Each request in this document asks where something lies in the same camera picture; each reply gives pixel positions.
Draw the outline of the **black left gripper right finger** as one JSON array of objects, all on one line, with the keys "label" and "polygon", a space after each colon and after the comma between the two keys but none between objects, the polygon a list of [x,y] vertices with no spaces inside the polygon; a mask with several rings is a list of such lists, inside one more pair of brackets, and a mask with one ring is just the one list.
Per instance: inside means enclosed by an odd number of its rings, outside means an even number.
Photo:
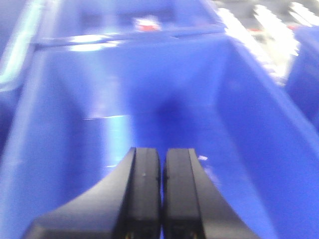
[{"label": "black left gripper right finger", "polygon": [[227,203],[193,148],[167,151],[163,172],[166,239],[257,239]]}]

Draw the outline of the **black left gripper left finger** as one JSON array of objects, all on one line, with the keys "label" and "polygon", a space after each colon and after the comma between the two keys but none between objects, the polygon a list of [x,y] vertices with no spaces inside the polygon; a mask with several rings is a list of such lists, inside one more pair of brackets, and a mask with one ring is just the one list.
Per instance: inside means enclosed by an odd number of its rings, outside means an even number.
[{"label": "black left gripper left finger", "polygon": [[36,218],[23,238],[158,239],[159,161],[154,148],[131,148],[92,188]]}]

